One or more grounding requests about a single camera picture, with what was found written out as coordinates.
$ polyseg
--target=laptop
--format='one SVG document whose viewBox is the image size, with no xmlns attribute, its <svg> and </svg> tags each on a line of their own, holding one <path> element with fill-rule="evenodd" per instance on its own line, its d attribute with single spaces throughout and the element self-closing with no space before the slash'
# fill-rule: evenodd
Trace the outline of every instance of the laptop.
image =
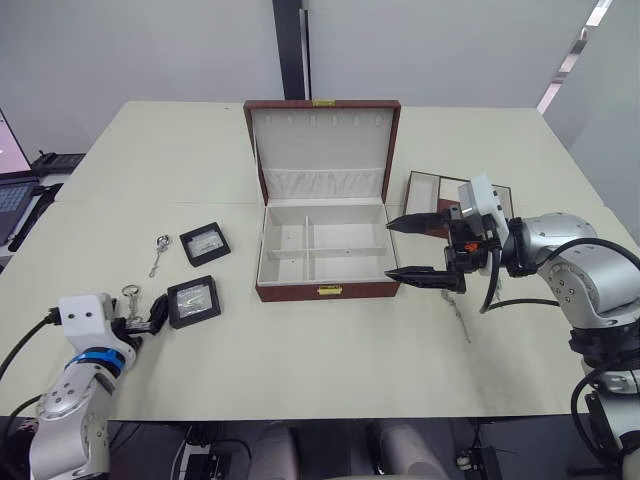
<svg viewBox="0 0 640 480">
<path fill-rule="evenodd" d="M 0 245 L 7 243 L 37 185 L 38 177 L 0 109 Z"/>
</svg>

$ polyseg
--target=laptop screen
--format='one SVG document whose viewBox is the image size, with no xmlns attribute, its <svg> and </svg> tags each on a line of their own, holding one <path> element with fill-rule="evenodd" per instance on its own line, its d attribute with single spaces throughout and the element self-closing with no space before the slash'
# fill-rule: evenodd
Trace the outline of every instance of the laptop screen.
<svg viewBox="0 0 640 480">
<path fill-rule="evenodd" d="M 0 110 L 0 175 L 29 170 L 29 162 Z"/>
</svg>

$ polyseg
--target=open box lid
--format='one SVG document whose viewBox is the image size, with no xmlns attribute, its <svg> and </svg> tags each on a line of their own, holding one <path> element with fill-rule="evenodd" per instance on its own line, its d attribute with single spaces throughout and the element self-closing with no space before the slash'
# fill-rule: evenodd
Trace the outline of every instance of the open box lid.
<svg viewBox="0 0 640 480">
<path fill-rule="evenodd" d="M 265 204 L 276 198 L 385 201 L 397 101 L 247 101 L 244 111 Z"/>
</svg>

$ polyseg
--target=laptop keyboard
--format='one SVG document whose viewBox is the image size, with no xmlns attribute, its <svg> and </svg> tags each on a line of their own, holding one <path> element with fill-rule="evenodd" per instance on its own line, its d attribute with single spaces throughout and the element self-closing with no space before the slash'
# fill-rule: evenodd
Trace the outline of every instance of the laptop keyboard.
<svg viewBox="0 0 640 480">
<path fill-rule="evenodd" d="M 13 212 L 17 209 L 30 187 L 30 185 L 0 187 L 0 213 Z"/>
</svg>

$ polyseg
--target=white wall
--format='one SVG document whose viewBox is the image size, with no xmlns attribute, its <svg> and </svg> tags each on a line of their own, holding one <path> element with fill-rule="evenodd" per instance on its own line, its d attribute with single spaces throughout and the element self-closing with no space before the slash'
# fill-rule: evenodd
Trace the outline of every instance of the white wall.
<svg viewBox="0 0 640 480">
<path fill-rule="evenodd" d="M 248 98 L 283 98 L 270 0 L 0 0 L 0 105 L 31 160 L 86 151 L 128 100 Z"/>
<path fill-rule="evenodd" d="M 640 242 L 640 8 L 614 0 L 545 119 Z"/>
<path fill-rule="evenodd" d="M 535 107 L 595 0 L 308 0 L 315 98 Z"/>
</svg>

